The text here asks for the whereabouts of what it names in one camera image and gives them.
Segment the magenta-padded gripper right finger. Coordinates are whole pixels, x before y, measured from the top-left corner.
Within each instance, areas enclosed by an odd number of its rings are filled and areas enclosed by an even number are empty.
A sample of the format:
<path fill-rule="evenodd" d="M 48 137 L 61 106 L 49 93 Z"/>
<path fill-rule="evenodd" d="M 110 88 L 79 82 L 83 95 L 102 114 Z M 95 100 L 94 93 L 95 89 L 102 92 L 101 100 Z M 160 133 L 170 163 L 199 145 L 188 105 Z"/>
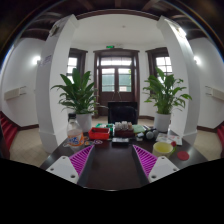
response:
<path fill-rule="evenodd" d="M 167 157 L 156 157 L 137 145 L 132 146 L 132 156 L 142 185 L 153 183 L 179 170 Z"/>

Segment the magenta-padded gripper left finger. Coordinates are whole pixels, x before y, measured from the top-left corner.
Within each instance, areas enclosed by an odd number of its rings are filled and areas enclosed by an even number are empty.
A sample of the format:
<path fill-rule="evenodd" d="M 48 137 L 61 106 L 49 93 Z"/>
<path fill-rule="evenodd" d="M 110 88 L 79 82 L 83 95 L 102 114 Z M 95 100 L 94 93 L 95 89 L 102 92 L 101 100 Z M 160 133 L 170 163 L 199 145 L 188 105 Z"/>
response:
<path fill-rule="evenodd" d="M 48 169 L 49 173 L 84 187 L 92 166 L 95 146 L 90 145 L 72 156 L 61 156 Z"/>

